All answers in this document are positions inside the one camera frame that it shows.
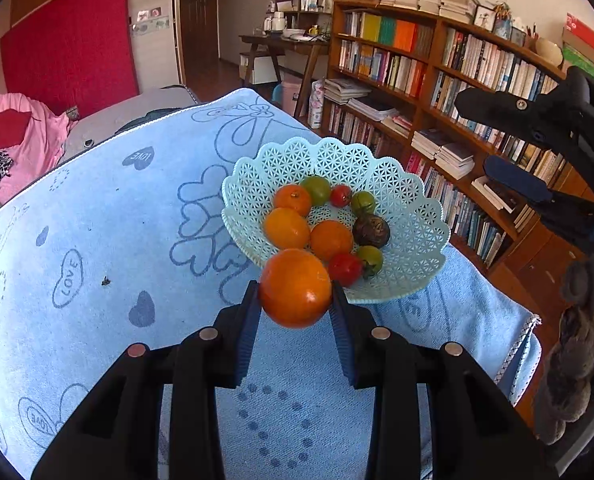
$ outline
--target tangerine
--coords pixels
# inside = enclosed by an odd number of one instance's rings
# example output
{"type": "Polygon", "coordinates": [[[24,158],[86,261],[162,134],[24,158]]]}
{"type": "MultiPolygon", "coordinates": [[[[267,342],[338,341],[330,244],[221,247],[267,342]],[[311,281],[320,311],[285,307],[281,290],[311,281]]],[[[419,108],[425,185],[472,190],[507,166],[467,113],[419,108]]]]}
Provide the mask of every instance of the tangerine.
{"type": "Polygon", "coordinates": [[[306,217],[311,212],[312,200],[306,188],[299,184],[287,184],[275,192],[273,206],[295,209],[301,216],[306,217]]]}
{"type": "Polygon", "coordinates": [[[302,249],[311,236],[306,219],[288,207],[278,207],[268,214],[264,219],[264,233],[278,249],[302,249]]]}
{"type": "Polygon", "coordinates": [[[324,220],[312,228],[311,250],[315,256],[327,262],[336,254],[353,250],[353,234],[337,220],[324,220]]]}
{"type": "Polygon", "coordinates": [[[279,251],[261,272],[261,306],[270,319],[286,328],[314,324],[327,311],[331,297],[326,267],[307,251],[279,251]]]}

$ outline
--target wooden desk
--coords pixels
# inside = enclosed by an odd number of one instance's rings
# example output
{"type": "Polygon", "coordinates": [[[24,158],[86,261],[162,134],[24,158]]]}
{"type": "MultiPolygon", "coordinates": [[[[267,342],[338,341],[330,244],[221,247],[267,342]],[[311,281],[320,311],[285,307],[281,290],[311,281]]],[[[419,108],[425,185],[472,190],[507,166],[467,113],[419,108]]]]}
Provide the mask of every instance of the wooden desk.
{"type": "MultiPolygon", "coordinates": [[[[311,95],[312,73],[315,70],[317,58],[320,55],[325,56],[328,53],[328,43],[324,43],[322,41],[292,41],[286,40],[281,36],[277,37],[244,35],[240,36],[240,38],[244,43],[250,43],[250,55],[248,57],[248,66],[246,68],[246,76],[244,78],[245,87],[247,87],[250,84],[250,75],[255,65],[255,57],[258,57],[259,54],[261,54],[257,52],[257,49],[260,45],[264,45],[268,49],[268,53],[263,52],[263,54],[265,56],[267,56],[267,54],[270,54],[270,57],[273,60],[275,76],[277,76],[278,82],[282,80],[282,75],[279,70],[279,63],[277,62],[278,52],[292,50],[297,54],[308,56],[308,60],[306,62],[306,70],[304,70],[303,76],[301,74],[296,74],[298,76],[301,76],[301,87],[299,88],[297,105],[295,107],[295,113],[293,114],[293,117],[295,119],[298,119],[299,112],[301,112],[301,108],[303,107],[304,103],[308,100],[308,97],[311,95]]],[[[293,70],[289,70],[286,68],[284,68],[283,70],[285,72],[295,74],[293,70]]]]}

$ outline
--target gray fabric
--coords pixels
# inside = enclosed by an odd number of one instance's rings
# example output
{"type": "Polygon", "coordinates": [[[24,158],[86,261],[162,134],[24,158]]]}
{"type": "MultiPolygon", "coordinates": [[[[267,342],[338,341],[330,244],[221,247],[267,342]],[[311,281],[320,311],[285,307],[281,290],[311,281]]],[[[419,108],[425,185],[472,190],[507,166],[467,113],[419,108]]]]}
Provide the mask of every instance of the gray fabric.
{"type": "Polygon", "coordinates": [[[151,110],[188,108],[197,104],[199,102],[190,90],[184,86],[173,86],[150,89],[141,95],[109,106],[83,118],[73,126],[66,139],[64,155],[59,164],[109,139],[125,124],[145,116],[151,110]],[[93,143],[85,146],[87,140],[92,140],[93,143]]]}

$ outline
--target red cherry tomato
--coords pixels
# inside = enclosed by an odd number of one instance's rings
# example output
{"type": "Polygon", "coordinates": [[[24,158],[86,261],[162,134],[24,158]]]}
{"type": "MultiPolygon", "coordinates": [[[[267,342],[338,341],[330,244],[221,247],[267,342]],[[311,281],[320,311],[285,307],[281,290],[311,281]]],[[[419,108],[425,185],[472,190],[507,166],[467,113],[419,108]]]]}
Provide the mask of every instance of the red cherry tomato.
{"type": "Polygon", "coordinates": [[[351,286],[362,275],[363,261],[355,254],[339,253],[328,262],[328,275],[341,286],[351,286]]]}
{"type": "Polygon", "coordinates": [[[345,207],[350,203],[350,199],[353,197],[353,190],[348,186],[340,184],[334,186],[330,191],[330,203],[335,207],[345,207]]]}

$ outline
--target trash bin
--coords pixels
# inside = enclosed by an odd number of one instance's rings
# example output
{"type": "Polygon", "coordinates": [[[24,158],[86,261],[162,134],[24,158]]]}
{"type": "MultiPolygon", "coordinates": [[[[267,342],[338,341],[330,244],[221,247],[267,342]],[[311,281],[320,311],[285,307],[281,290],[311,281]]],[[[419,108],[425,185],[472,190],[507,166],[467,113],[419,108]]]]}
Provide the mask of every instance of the trash bin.
{"type": "MultiPolygon", "coordinates": [[[[295,113],[297,106],[297,99],[299,97],[299,88],[301,87],[301,79],[298,77],[286,74],[282,81],[282,110],[290,116],[295,113]]],[[[301,109],[300,115],[306,113],[306,103],[301,109]]]]}

